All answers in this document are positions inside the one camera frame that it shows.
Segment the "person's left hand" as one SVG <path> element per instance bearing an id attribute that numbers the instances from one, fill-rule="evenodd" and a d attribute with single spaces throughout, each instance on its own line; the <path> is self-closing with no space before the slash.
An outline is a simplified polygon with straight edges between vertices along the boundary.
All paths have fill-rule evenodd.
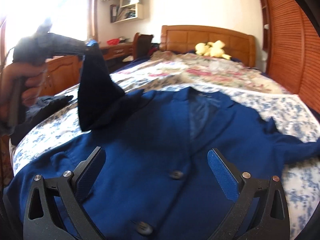
<path id="1" fill-rule="evenodd" d="M 16 62 L 6 66 L 1 73 L 1 122 L 6 122 L 13 92 L 18 91 L 20 102 L 26 107 L 34 105 L 46 79 L 47 64 L 33 66 Z"/>

